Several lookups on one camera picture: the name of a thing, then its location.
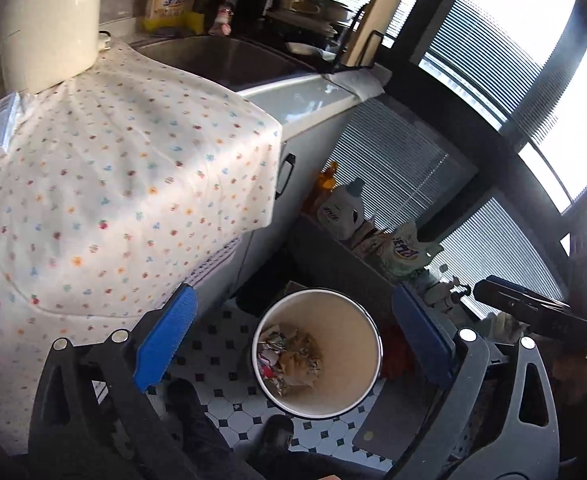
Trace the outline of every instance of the sink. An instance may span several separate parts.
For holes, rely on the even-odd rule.
[[[240,91],[315,73],[312,67],[259,44],[219,36],[192,36],[133,45],[144,56]]]

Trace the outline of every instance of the blue gripper pad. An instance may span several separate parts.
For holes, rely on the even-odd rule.
[[[455,345],[428,307],[408,285],[397,286],[391,310],[427,380],[449,390],[455,379]]]
[[[158,384],[198,312],[198,297],[191,286],[182,286],[168,300],[166,312],[138,348],[133,381],[141,392]]]

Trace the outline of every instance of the cabinet handle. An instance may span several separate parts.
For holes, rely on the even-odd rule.
[[[287,186],[289,185],[289,181],[291,180],[291,175],[293,174],[293,168],[295,168],[295,155],[293,155],[293,153],[289,153],[289,155],[286,156],[285,160],[282,161],[278,175],[280,175],[282,173],[282,168],[284,168],[285,164],[291,165],[291,171],[289,171],[289,174],[287,175],[287,180],[284,183],[284,187],[282,188],[282,191],[279,193],[277,191],[275,192],[275,199],[276,200],[278,200],[282,196],[282,194],[284,193],[284,190],[287,189]]]

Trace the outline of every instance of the floral patterned tablecloth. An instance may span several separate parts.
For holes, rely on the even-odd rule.
[[[125,44],[38,94],[0,160],[0,443],[26,451],[52,342],[101,342],[269,224],[282,126]]]

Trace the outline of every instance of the trash can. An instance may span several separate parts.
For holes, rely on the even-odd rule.
[[[321,352],[322,373],[313,387],[292,388],[279,396],[260,376],[260,334],[287,324],[310,334]],[[355,408],[367,396],[382,364],[382,343],[371,316],[339,292],[306,288],[275,303],[258,324],[251,363],[264,394],[281,410],[307,419],[333,418]]]

